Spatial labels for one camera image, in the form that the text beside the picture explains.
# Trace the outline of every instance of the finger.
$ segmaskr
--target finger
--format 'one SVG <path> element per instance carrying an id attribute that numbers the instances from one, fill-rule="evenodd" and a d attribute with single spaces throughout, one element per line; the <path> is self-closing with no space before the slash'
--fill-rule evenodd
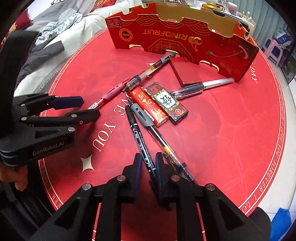
<path id="1" fill-rule="evenodd" d="M 12 168 L 6 166 L 3 162 L 0 163 L 0 180 L 11 183 L 18 180 L 18 173 Z"/>
<path id="2" fill-rule="evenodd" d="M 15 188 L 19 191 L 24 191 L 28 186 L 28 167 L 20 167 L 16 172 L 18 173 L 18 179 L 15 180 Z"/>

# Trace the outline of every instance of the white bottle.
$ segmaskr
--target white bottle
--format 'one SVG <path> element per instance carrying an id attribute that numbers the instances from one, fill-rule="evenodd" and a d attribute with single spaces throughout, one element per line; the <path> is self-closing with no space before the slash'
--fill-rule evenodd
<path id="1" fill-rule="evenodd" d="M 236 16 L 237 15 L 237 5 L 232 3 L 232 2 L 228 2 L 227 4 L 227 8 L 228 8 L 228 12 L 230 12 L 232 15 Z"/>

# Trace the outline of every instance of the red round table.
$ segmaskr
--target red round table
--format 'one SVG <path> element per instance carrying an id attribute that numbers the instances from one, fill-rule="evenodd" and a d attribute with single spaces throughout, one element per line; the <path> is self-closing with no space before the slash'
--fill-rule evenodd
<path id="1" fill-rule="evenodd" d="M 113 86 L 159 58 L 138 47 L 115 49 L 105 29 L 68 60 L 49 94 L 81 95 L 84 104 L 80 109 L 87 109 Z M 197 74 L 203 81 L 224 78 L 207 65 L 199 68 Z M 144 85 L 154 81 L 169 91 L 180 87 L 169 64 Z M 199 185 L 214 183 L 249 215 L 275 177 L 286 135 L 282 90 L 266 57 L 259 51 L 239 83 L 206 90 L 181 102 L 189 110 L 188 116 L 176 126 L 167 121 L 159 131 Z M 133 162 L 139 150 L 125 115 L 126 104 L 125 94 L 119 94 L 100 110 L 96 123 L 77 129 L 74 147 L 39 161 L 44 187 L 55 209 L 84 183 L 104 184 Z M 41 115 L 70 111 L 48 110 Z M 140 128 L 154 158 L 161 149 Z M 148 180 L 143 165 L 139 198 L 122 207 L 122 240 L 176 240 L 175 213 L 157 205 Z"/>

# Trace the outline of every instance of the black pen cap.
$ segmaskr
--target black pen cap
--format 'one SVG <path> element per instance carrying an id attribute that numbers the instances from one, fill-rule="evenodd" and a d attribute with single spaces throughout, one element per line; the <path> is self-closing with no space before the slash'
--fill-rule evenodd
<path id="1" fill-rule="evenodd" d="M 125 106 L 126 116 L 128 117 L 128 122 L 130 125 L 137 123 L 135 116 L 133 115 L 133 111 L 129 105 Z"/>

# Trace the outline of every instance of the red cardboard box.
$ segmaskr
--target red cardboard box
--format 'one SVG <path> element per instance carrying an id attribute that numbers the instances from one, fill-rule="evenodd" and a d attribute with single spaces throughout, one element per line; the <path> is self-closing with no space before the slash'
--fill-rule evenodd
<path id="1" fill-rule="evenodd" d="M 106 18 L 114 46 L 145 51 L 176 51 L 191 63 L 207 63 L 236 82 L 244 76 L 259 51 L 242 25 L 212 10 L 186 4 L 149 3 Z"/>

